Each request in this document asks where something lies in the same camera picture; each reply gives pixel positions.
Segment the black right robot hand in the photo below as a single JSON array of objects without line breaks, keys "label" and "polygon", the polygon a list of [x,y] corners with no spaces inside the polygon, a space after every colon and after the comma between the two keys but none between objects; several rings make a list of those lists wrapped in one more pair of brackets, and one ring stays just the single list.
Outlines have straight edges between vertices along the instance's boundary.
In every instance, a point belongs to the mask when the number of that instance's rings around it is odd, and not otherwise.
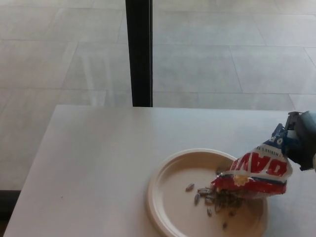
[{"label": "black right robot hand", "polygon": [[285,125],[285,155],[300,165],[301,171],[316,169],[316,114],[289,112]]}]

